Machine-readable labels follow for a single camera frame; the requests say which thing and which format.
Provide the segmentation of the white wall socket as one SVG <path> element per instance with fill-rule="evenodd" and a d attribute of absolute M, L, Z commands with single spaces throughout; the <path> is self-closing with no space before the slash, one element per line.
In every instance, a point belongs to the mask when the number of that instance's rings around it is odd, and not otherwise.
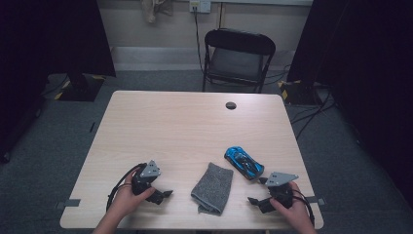
<path fill-rule="evenodd" d="M 189 11 L 191 13 L 209 14 L 211 10 L 210 0 L 190 0 Z"/>

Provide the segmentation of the black stand base yellow tape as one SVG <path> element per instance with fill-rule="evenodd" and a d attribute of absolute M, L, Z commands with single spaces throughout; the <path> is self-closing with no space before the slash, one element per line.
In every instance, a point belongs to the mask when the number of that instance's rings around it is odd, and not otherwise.
<path fill-rule="evenodd" d="M 94 101 L 105 81 L 103 76 L 83 73 L 69 73 L 68 78 L 56 94 L 55 100 Z"/>
<path fill-rule="evenodd" d="M 320 105 L 321 100 L 314 85 L 303 83 L 301 80 L 294 82 L 280 81 L 278 83 L 282 98 L 285 103 L 293 105 Z"/>

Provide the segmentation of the beige hanging cloth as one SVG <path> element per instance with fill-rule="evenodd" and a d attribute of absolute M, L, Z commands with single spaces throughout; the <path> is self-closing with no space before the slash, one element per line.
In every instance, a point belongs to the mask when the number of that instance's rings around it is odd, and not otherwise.
<path fill-rule="evenodd" d="M 156 21 L 158 13 L 173 15 L 172 0 L 140 0 L 144 18 L 149 23 Z"/>

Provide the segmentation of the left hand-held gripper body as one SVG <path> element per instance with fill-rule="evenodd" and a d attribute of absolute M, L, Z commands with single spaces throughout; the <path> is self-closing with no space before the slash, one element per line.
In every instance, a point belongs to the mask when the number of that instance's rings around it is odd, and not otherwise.
<path fill-rule="evenodd" d="M 144 192 L 160 174 L 160 169 L 154 160 L 139 164 L 131 180 L 132 193 L 139 195 Z"/>

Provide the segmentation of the blue and black toy car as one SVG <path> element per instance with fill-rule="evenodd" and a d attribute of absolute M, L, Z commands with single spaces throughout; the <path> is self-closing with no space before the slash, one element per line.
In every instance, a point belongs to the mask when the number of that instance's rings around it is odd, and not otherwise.
<path fill-rule="evenodd" d="M 224 158 L 248 180 L 259 178 L 265 169 L 240 146 L 229 147 L 224 154 Z"/>

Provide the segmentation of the person's right hand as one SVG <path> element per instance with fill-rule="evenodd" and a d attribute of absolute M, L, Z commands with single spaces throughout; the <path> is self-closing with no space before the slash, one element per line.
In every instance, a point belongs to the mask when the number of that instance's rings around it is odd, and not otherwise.
<path fill-rule="evenodd" d="M 287 220 L 289 224 L 292 220 L 298 219 L 308 219 L 309 221 L 311 221 L 305 204 L 302 201 L 296 199 L 297 197 L 301 198 L 298 185 L 294 181 L 291 181 L 289 185 L 291 186 L 293 195 L 295 196 L 295 198 L 292 200 L 292 206 L 287 209 L 280 202 L 278 202 L 274 198 L 271 198 L 270 202 L 272 206 Z"/>

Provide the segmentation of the person's left hand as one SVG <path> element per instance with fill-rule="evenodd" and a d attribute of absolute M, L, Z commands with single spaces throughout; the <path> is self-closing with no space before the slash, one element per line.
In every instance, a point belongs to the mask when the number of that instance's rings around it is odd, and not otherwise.
<path fill-rule="evenodd" d="M 118 221 L 135 211 L 143 201 L 155 192 L 154 187 L 149 187 L 141 194 L 134 195 L 131 189 L 133 175 L 134 172 L 127 175 L 125 181 L 119 186 L 109 210 L 106 212 L 113 219 L 117 219 Z"/>

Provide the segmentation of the black folding chair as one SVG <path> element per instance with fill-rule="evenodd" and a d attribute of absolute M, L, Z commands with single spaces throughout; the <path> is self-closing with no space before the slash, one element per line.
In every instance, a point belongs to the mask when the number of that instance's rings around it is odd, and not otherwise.
<path fill-rule="evenodd" d="M 276 51 L 266 35 L 231 28 L 217 28 L 205 36 L 203 91 L 214 80 L 246 85 L 260 94 Z"/>

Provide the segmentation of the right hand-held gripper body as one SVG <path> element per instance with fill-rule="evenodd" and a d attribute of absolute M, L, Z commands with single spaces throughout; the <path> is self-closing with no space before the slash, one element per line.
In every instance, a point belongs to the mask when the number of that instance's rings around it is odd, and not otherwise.
<path fill-rule="evenodd" d="M 285 208 L 292 206 L 292 188 L 289 183 L 298 178 L 298 175 L 272 172 L 265 181 L 270 195 L 280 202 Z"/>

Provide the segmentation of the grey tape strip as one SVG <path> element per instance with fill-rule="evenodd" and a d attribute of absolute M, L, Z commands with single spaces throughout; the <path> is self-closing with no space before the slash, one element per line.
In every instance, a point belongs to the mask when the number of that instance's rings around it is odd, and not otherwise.
<path fill-rule="evenodd" d="M 78 207 L 80 199 L 67 199 L 65 201 L 57 202 L 56 208 L 58 210 L 64 210 L 66 207 Z"/>
<path fill-rule="evenodd" d="M 310 196 L 310 197 L 306 197 L 306 199 L 309 203 L 317 203 L 319 206 L 326 205 L 326 201 L 324 198 L 318 198 L 317 196 Z"/>

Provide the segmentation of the grey towel cloth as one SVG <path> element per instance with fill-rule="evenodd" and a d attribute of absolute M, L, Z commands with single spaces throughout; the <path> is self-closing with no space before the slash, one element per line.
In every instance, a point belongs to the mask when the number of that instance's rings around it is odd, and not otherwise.
<path fill-rule="evenodd" d="M 206 172 L 191 191 L 198 212 L 222 215 L 228 202 L 234 172 L 209 163 Z"/>

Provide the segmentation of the black curtain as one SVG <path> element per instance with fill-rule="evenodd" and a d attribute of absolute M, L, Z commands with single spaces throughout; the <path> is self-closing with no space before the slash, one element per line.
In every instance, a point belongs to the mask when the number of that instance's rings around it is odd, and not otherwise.
<path fill-rule="evenodd" d="M 313 0 L 288 79 L 331 86 L 413 208 L 413 0 Z"/>
<path fill-rule="evenodd" d="M 116 75 L 97 0 L 0 0 L 0 163 L 57 73 Z"/>

